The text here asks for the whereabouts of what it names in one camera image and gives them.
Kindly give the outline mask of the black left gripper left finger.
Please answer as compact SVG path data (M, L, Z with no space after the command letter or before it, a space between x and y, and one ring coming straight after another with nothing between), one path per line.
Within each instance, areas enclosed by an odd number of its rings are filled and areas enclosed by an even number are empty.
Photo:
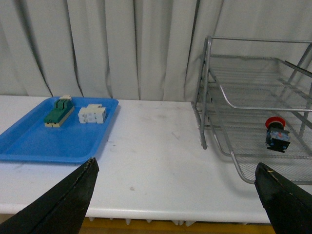
M88 210L99 167L95 158L70 173L0 225L2 234L77 234Z

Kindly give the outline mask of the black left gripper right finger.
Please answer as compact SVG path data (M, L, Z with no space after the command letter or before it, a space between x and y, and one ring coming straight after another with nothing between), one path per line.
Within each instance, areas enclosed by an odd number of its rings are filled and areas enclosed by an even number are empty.
M312 195L264 163L255 170L255 187L277 234L312 232Z

